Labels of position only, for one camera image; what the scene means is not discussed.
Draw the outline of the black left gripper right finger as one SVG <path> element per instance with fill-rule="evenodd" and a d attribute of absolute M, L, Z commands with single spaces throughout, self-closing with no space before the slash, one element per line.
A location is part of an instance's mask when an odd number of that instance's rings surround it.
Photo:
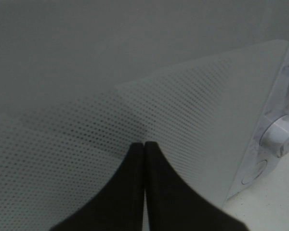
<path fill-rule="evenodd" d="M 146 203 L 152 231 L 246 231 L 241 221 L 195 192 L 167 161 L 157 142 L 145 148 Z"/>

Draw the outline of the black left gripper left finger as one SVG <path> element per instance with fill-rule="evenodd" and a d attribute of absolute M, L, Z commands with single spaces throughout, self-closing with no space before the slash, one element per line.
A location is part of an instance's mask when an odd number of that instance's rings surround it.
<path fill-rule="evenodd" d="M 144 213 L 144 145 L 133 143 L 99 193 L 53 231 L 140 231 Z"/>

